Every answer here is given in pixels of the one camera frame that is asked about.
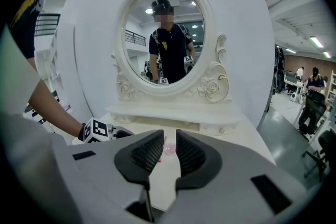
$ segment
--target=railing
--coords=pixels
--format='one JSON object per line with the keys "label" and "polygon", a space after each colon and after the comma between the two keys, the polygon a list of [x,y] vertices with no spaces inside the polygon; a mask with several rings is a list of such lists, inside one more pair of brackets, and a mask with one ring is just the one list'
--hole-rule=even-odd
{"label": "railing", "polygon": [[132,31],[128,31],[126,29],[125,31],[125,41],[128,41],[130,43],[146,46],[146,38],[143,36],[140,36],[136,33],[133,33]]}
{"label": "railing", "polygon": [[60,16],[55,13],[41,13],[36,20],[35,36],[53,35]]}

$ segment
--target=office chair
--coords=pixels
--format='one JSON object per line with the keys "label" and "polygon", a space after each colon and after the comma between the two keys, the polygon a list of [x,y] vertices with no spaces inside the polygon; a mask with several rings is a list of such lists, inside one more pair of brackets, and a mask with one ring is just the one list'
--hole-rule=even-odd
{"label": "office chair", "polygon": [[[302,110],[302,114],[299,118],[299,132],[307,141],[309,141],[309,139],[305,135],[311,135],[316,132],[318,128],[317,124],[326,109],[323,94],[313,92],[312,95],[306,97],[306,106]],[[310,119],[308,126],[305,124],[307,119]]]}
{"label": "office chair", "polygon": [[322,173],[325,170],[326,166],[326,162],[329,161],[329,168],[331,169],[331,167],[334,165],[335,159],[336,159],[336,134],[333,131],[333,129],[330,129],[329,131],[325,131],[323,132],[319,138],[319,143],[322,147],[322,150],[320,152],[315,151],[313,154],[311,154],[308,151],[305,151],[302,155],[302,157],[305,157],[306,154],[308,154],[308,156],[310,156],[315,162],[316,164],[314,165],[314,167],[312,169],[310,169],[308,172],[306,172],[304,174],[304,177],[308,177],[309,174],[316,168],[319,168],[319,175],[320,175],[320,181],[322,180]]}

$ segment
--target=computer monitor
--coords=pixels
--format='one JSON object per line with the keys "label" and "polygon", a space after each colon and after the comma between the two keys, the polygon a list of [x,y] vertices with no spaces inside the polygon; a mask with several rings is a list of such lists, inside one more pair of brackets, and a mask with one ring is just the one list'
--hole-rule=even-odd
{"label": "computer monitor", "polygon": [[293,73],[292,71],[286,71],[286,78],[287,77],[295,78],[295,73]]}

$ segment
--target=person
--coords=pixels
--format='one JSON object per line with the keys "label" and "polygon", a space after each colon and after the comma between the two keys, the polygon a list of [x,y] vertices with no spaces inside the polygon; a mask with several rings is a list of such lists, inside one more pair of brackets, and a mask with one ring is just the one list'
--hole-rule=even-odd
{"label": "person", "polygon": [[154,21],[160,23],[149,40],[150,67],[153,81],[159,79],[156,67],[156,57],[160,54],[163,77],[168,83],[174,83],[184,78],[184,57],[186,50],[195,60],[195,49],[188,28],[174,23],[174,7],[168,0],[157,0],[152,3]]}
{"label": "person", "polygon": [[[8,25],[15,43],[35,70],[34,33],[42,4],[43,0],[8,0],[3,10],[5,20],[0,26],[3,29],[5,24]],[[33,91],[29,104],[46,121],[68,134],[78,137],[83,132],[83,124],[61,107],[42,80]]]}
{"label": "person", "polygon": [[320,92],[322,93],[322,94],[325,94],[325,90],[326,90],[326,88],[327,88],[327,83],[328,83],[328,77],[327,76],[324,76],[323,77],[323,82],[324,82],[324,89],[323,90],[321,90]]}
{"label": "person", "polygon": [[318,92],[324,89],[324,80],[322,76],[319,74],[319,69],[317,67],[313,68],[313,75],[311,75],[310,78],[308,79],[306,88],[309,91],[318,91]]}
{"label": "person", "polygon": [[298,69],[298,71],[296,71],[296,76],[300,78],[300,81],[302,81],[304,69],[305,69],[304,67],[301,67]]}

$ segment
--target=mirror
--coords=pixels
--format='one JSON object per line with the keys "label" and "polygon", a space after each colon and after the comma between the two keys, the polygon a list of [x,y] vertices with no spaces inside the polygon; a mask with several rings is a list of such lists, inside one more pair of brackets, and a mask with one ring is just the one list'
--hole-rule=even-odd
{"label": "mirror", "polygon": [[129,64],[149,83],[178,82],[202,52],[204,23],[195,0],[136,0],[124,25]]}

